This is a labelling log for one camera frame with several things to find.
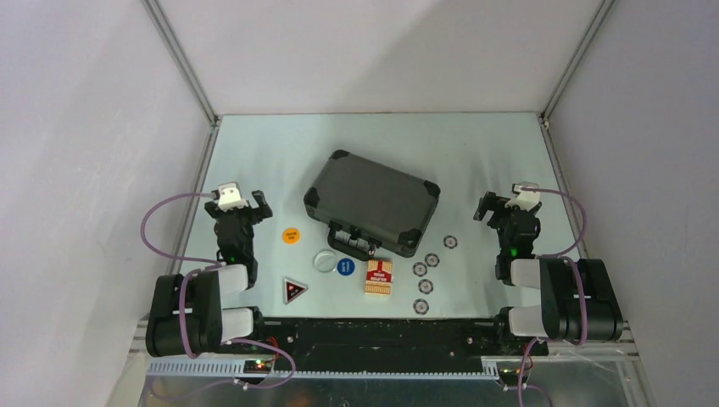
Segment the red triangular dealer button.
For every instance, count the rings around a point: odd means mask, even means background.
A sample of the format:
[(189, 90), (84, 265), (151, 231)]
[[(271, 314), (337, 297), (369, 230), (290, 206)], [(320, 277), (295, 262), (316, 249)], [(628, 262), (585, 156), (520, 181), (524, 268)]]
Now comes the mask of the red triangular dealer button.
[(284, 277), (282, 280), (283, 285), (283, 302), (284, 304), (290, 304), (293, 300), (305, 293), (309, 286), (305, 283), (298, 282), (289, 277)]

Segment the clear round button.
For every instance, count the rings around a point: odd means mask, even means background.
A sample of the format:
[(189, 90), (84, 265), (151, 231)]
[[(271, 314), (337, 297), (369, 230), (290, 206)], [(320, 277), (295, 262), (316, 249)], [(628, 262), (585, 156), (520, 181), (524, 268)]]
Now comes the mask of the clear round button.
[(333, 272), (337, 268), (337, 256), (331, 250), (322, 250), (314, 257), (313, 266), (320, 273)]

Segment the black poker case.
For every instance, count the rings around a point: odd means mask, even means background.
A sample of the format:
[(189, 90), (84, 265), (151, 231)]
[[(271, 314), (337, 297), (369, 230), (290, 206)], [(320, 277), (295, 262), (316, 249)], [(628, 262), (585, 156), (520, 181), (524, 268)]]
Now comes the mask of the black poker case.
[(440, 193), (433, 181), (338, 149), (303, 201), (308, 216), (328, 226), (331, 248), (367, 261), (379, 248), (413, 257)]

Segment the blue small blind button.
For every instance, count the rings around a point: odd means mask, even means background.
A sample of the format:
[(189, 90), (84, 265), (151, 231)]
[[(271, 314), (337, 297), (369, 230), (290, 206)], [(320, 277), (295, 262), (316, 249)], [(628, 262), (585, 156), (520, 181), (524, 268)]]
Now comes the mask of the blue small blind button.
[(341, 276), (351, 276), (355, 269), (355, 263), (350, 258), (343, 258), (337, 262), (337, 272)]

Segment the red card deck box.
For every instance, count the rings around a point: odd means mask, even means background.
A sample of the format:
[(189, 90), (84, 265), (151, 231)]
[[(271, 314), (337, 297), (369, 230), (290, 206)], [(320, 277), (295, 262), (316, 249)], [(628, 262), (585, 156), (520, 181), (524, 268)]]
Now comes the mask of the red card deck box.
[(388, 259), (370, 259), (367, 262), (364, 293), (387, 297), (393, 286), (393, 262)]

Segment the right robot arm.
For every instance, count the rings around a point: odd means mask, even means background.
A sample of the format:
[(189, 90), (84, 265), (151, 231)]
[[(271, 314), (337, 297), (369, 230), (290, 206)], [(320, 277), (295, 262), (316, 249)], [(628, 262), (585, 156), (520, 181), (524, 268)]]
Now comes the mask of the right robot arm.
[(541, 233), (537, 216), (541, 193), (540, 188), (521, 185), (513, 198), (486, 192), (473, 216), (497, 233), (496, 278), (540, 296), (536, 305), (508, 306), (499, 312), (494, 346), (503, 354), (515, 354), (528, 337), (575, 344), (618, 340), (624, 318), (605, 263), (573, 260), (565, 253), (535, 254), (534, 242)]

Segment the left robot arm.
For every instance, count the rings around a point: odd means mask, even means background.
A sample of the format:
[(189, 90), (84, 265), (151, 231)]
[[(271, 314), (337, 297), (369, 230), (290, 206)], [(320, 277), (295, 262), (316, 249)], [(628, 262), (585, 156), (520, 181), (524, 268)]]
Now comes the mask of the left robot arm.
[(252, 288), (258, 277), (254, 226), (272, 216), (262, 191), (252, 193), (252, 207), (237, 187), (225, 185), (204, 194), (205, 210), (215, 221), (215, 259), (185, 275), (161, 276), (155, 283), (145, 345), (153, 357), (217, 353), (238, 344), (258, 353), (268, 342), (263, 316), (256, 306), (229, 308), (232, 295)]

